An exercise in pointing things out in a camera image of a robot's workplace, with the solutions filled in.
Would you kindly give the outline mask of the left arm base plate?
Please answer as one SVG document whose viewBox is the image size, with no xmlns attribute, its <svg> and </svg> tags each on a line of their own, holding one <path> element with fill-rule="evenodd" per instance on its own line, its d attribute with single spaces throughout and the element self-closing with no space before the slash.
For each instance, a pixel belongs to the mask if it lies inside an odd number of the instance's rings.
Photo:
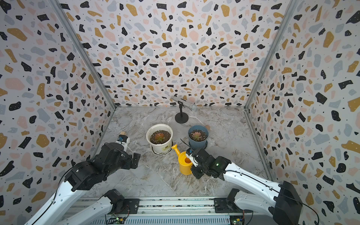
<svg viewBox="0 0 360 225">
<path fill-rule="evenodd" d="M 140 204 L 140 199 L 124 199 L 115 203 L 112 207 L 112 214 L 137 214 Z"/>
</svg>

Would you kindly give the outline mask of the yellow plastic watering can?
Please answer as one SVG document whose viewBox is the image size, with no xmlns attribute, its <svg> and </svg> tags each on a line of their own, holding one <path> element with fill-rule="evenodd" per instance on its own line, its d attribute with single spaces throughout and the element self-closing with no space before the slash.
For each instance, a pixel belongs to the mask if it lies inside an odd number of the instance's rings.
<svg viewBox="0 0 360 225">
<path fill-rule="evenodd" d="M 193 163 L 191 162 L 191 160 L 186 156 L 186 152 L 180 152 L 177 144 L 173 145 L 171 147 L 177 154 L 178 156 L 178 163 L 179 163 L 179 170 L 180 173 L 183 175 L 190 175 L 191 172 L 191 167 L 193 165 Z"/>
</svg>

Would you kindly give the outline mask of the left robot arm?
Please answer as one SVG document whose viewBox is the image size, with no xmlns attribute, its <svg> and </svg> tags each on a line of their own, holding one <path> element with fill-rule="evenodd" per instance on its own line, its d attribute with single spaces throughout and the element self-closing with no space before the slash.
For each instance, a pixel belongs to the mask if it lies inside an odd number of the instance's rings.
<svg viewBox="0 0 360 225">
<path fill-rule="evenodd" d="M 55 193 L 28 220 L 28 225 L 86 225 L 106 214 L 130 213 L 125 198 L 116 189 L 107 191 L 94 204 L 66 220 L 63 215 L 94 185 L 105 182 L 116 171 L 136 169 L 141 155 L 126 152 L 126 143 L 105 143 L 100 152 L 91 159 L 70 168 L 60 179 Z"/>
</svg>

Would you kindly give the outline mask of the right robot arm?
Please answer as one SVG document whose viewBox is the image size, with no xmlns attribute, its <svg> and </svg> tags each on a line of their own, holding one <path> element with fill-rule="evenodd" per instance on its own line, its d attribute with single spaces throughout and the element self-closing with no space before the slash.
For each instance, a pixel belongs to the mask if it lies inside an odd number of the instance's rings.
<svg viewBox="0 0 360 225">
<path fill-rule="evenodd" d="M 250 194 L 242 194 L 233 189 L 228 195 L 228 205 L 231 208 L 265 214 L 278 225 L 299 223 L 303 202 L 293 184 L 266 180 L 242 169 L 225 157 L 214 158 L 205 149 L 188 149 L 186 156 L 193 163 L 191 171 L 197 179 L 207 175 L 250 191 Z"/>
</svg>

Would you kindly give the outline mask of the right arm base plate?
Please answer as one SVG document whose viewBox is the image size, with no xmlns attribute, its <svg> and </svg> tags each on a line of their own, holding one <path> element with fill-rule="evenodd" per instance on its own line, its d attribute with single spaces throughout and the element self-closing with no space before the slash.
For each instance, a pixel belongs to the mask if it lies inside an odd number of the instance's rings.
<svg viewBox="0 0 360 225">
<path fill-rule="evenodd" d="M 237 207 L 235 203 L 227 200 L 227 198 L 214 198 L 215 213 L 243 213 L 242 209 Z"/>
</svg>

